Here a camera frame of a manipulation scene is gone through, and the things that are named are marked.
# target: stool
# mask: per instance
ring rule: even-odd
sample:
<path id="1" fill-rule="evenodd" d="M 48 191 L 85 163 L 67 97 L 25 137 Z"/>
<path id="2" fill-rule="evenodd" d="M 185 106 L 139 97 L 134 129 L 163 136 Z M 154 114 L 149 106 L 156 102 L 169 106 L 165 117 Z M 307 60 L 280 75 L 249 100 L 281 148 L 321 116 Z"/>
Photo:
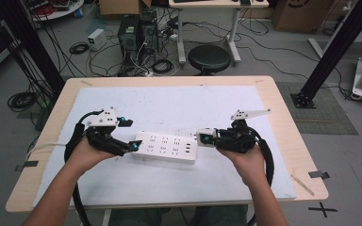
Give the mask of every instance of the stool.
<path id="1" fill-rule="evenodd" d="M 199 75 L 211 75 L 227 69 L 231 57 L 219 46 L 200 45 L 189 52 L 188 61 L 192 67 L 201 71 Z"/>

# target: power strip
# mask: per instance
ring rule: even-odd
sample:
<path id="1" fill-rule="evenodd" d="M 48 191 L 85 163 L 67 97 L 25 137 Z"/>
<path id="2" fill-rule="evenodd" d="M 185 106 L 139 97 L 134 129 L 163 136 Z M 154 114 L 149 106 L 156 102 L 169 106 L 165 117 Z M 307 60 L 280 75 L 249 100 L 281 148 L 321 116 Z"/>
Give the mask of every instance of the power strip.
<path id="1" fill-rule="evenodd" d="M 178 163 L 195 163 L 198 145 L 192 137 L 139 132 L 136 140 L 142 140 L 139 150 L 132 153 L 136 157 Z"/>

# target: white desk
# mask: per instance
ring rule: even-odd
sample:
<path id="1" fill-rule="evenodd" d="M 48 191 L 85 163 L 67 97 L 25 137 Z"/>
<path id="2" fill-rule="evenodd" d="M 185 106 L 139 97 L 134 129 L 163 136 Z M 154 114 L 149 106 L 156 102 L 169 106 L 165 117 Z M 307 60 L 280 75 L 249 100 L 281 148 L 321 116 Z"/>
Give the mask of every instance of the white desk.
<path id="1" fill-rule="evenodd" d="M 170 0 L 169 4 L 172 8 L 178 8 L 177 48 L 180 64 L 184 64 L 187 61 L 185 57 L 182 32 L 184 17 L 188 18 L 188 22 L 207 22 L 207 19 L 214 19 L 215 21 L 231 21 L 233 24 L 231 32 L 227 36 L 227 44 L 231 50 L 233 62 L 235 64 L 240 63 L 240 56 L 237 46 L 234 43 L 240 10 L 242 8 L 266 8 L 269 6 L 269 3 L 266 0 L 263 2 L 251 0 L 250 6 L 241 6 L 240 2 L 234 2 L 232 0 L 213 0 L 187 3 L 175 3 L 173 0 Z"/>

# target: black tape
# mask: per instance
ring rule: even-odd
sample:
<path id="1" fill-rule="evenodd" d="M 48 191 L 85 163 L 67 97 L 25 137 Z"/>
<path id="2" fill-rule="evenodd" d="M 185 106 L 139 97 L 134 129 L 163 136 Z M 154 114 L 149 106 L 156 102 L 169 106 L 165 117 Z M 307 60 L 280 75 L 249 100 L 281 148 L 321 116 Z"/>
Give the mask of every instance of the black tape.
<path id="1" fill-rule="evenodd" d="M 23 169 L 26 167 L 37 167 L 37 166 L 38 166 L 38 161 L 26 161 L 22 166 L 17 165 L 14 170 L 23 171 Z"/>
<path id="2" fill-rule="evenodd" d="M 26 161 L 25 164 L 23 165 L 23 168 L 37 167 L 37 166 L 38 166 L 38 161 Z"/>
<path id="3" fill-rule="evenodd" d="M 330 178 L 330 174 L 328 172 L 321 172 L 321 171 L 312 171 L 308 173 L 311 178 L 318 178 L 321 177 L 322 180 Z"/>
<path id="4" fill-rule="evenodd" d="M 337 212 L 337 209 L 324 208 L 324 205 L 322 205 L 322 202 L 320 202 L 320 208 L 308 207 L 308 210 L 322 211 L 325 218 L 328 218 L 327 213 L 326 213 L 327 211 L 328 212 Z"/>

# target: desk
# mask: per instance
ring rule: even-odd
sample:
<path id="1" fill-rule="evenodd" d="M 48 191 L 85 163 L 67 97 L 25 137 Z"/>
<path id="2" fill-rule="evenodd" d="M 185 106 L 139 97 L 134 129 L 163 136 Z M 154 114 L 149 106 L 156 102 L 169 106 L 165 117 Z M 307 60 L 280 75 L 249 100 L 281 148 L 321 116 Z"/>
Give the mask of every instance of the desk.
<path id="1" fill-rule="evenodd" d="M 334 40 L 334 38 L 337 36 L 337 32 L 339 32 L 340 28 L 342 27 L 342 24 L 344 24 L 346 22 L 346 20 L 348 19 L 348 17 L 351 15 L 351 12 L 353 11 L 355 7 L 354 6 L 349 9 L 348 14 L 345 16 L 345 18 L 343 18 L 343 21 L 341 22 L 341 25 L 337 27 L 337 30 L 334 32 L 333 36 L 331 37 L 331 39 L 327 42 L 326 46 L 324 47 L 324 49 L 321 49 L 321 47 L 319 46 L 319 44 L 317 43 L 317 41 L 314 38 L 309 38 L 308 42 L 311 44 L 311 46 L 313 47 L 313 49 L 316 51 L 317 55 L 319 56 L 319 58 L 322 58 L 322 56 L 325 54 L 325 51 L 327 51 L 328 47 L 331 45 L 331 42 Z M 362 42 L 362 31 L 360 32 L 360 34 L 358 35 L 358 37 L 354 40 L 354 42 Z"/>
<path id="2" fill-rule="evenodd" d="M 240 56 L 237 50 L 237 46 L 234 43 L 234 38 L 237 32 L 240 10 L 242 8 L 266 8 L 269 6 L 267 1 L 257 2 L 255 0 L 251 0 L 251 2 L 252 4 L 250 6 L 241 6 L 240 2 L 234 2 L 231 0 L 214 0 L 187 3 L 175 3 L 173 0 L 170 0 L 170 6 L 172 8 L 178 8 L 177 48 L 179 63 L 186 63 L 182 32 L 182 23 L 184 21 L 184 17 L 188 18 L 186 22 L 207 22 L 205 19 L 208 16 L 212 16 L 216 21 L 225 20 L 232 22 L 231 32 L 227 36 L 227 44 L 231 50 L 234 64 L 239 63 Z"/>
<path id="3" fill-rule="evenodd" d="M 151 77 L 151 78 L 76 78 L 69 80 L 43 129 L 37 145 L 58 140 L 60 129 L 69 115 L 74 100 L 81 88 L 85 87 L 176 87 L 176 86 L 255 86 L 265 107 L 271 109 L 268 116 L 287 170 L 293 177 L 293 187 L 297 198 L 294 201 L 324 200 L 327 189 L 321 178 L 310 178 L 308 172 L 316 171 L 316 166 L 304 145 L 287 106 L 274 81 L 269 76 L 213 76 L 213 77 Z M 32 210 L 41 177 L 53 148 L 43 148 L 31 154 L 29 160 L 38 160 L 35 168 L 25 168 L 6 209 L 9 212 Z"/>

